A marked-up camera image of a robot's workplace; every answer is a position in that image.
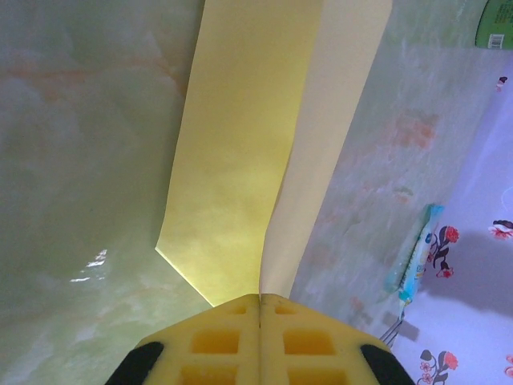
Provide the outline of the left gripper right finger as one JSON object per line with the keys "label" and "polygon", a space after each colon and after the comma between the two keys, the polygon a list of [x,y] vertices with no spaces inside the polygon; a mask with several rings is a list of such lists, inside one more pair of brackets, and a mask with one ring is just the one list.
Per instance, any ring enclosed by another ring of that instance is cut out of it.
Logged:
{"label": "left gripper right finger", "polygon": [[373,335],[276,294],[261,295],[260,303],[261,384],[414,382]]}

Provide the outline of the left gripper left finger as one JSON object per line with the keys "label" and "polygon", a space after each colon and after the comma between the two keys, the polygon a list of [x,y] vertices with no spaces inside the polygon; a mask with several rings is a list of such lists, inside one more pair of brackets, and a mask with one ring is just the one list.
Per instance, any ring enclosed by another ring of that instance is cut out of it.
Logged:
{"label": "left gripper left finger", "polygon": [[148,335],[107,384],[258,384],[260,297],[246,294]]}

